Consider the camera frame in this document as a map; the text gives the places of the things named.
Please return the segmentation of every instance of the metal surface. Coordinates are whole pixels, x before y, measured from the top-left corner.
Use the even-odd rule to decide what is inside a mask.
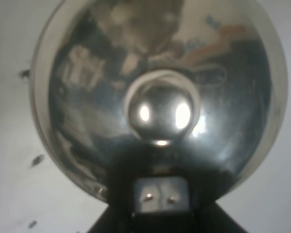
[[[50,154],[111,204],[147,175],[186,177],[194,207],[219,198],[266,156],[286,96],[280,43],[254,1],[67,0],[32,67]]]
[[[182,177],[141,178],[134,184],[134,213],[189,212],[189,185]]]

